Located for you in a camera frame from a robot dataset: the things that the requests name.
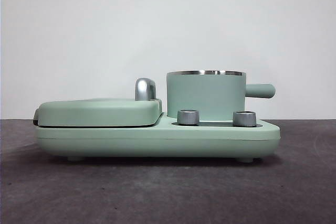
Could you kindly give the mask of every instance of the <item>silver knob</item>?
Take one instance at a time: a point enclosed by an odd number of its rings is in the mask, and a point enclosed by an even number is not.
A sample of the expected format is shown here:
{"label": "silver knob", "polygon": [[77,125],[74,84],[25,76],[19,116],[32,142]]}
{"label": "silver knob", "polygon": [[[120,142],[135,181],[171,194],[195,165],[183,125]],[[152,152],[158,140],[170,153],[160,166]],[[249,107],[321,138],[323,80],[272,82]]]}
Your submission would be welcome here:
{"label": "silver knob", "polygon": [[241,127],[257,126],[256,113],[253,111],[237,111],[233,112],[232,124]]}
{"label": "silver knob", "polygon": [[177,123],[181,125],[198,125],[200,117],[198,110],[179,110]]}

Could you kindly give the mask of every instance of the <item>white wall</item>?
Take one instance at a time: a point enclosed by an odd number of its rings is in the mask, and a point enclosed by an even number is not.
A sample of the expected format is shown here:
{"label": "white wall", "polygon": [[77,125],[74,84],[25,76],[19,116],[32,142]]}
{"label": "white wall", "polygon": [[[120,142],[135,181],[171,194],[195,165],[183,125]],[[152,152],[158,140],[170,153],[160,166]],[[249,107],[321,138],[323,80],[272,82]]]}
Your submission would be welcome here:
{"label": "white wall", "polygon": [[2,118],[43,102],[134,96],[138,77],[247,72],[262,119],[336,118],[336,0],[2,0]]}

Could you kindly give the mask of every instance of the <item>appliance base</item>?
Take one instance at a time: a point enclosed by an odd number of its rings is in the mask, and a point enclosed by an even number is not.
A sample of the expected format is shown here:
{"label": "appliance base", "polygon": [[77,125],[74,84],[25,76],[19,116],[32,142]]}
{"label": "appliance base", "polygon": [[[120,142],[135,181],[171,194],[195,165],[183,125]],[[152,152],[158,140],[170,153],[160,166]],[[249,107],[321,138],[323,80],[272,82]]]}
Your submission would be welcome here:
{"label": "appliance base", "polygon": [[280,141],[278,126],[262,120],[257,124],[235,127],[232,121],[217,121],[215,126],[181,126],[164,113],[147,127],[36,129],[42,149],[69,161],[84,157],[232,157],[250,163],[272,154]]}

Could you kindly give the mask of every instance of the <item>mint green appliance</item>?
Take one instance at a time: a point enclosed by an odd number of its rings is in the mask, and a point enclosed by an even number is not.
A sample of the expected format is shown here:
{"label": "mint green appliance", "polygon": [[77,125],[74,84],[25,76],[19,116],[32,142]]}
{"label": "mint green appliance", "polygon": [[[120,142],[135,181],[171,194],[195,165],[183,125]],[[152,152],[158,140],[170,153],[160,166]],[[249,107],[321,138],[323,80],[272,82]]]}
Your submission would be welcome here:
{"label": "mint green appliance", "polygon": [[[274,87],[264,84],[249,90],[245,73],[230,72],[199,71],[184,74],[191,78],[180,81],[171,77],[182,74],[169,73],[168,113],[162,112],[155,83],[147,78],[137,80],[135,99],[43,103],[34,116],[38,144],[70,161],[97,156],[233,157],[248,163],[270,155],[279,144],[280,129],[244,111],[244,101],[245,96],[271,97]],[[220,99],[192,97],[197,82],[211,92],[222,87]]]}

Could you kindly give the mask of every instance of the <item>rubber foot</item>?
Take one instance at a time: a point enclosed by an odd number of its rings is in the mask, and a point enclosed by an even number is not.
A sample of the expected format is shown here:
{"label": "rubber foot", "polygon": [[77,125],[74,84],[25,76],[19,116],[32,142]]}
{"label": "rubber foot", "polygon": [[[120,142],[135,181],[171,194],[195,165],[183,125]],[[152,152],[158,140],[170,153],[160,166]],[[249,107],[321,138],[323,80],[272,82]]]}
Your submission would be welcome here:
{"label": "rubber foot", "polygon": [[241,162],[241,163],[252,163],[253,158],[239,157],[239,158],[236,158],[236,161]]}
{"label": "rubber foot", "polygon": [[68,157],[68,161],[71,162],[78,162],[78,161],[83,161],[85,157]]}

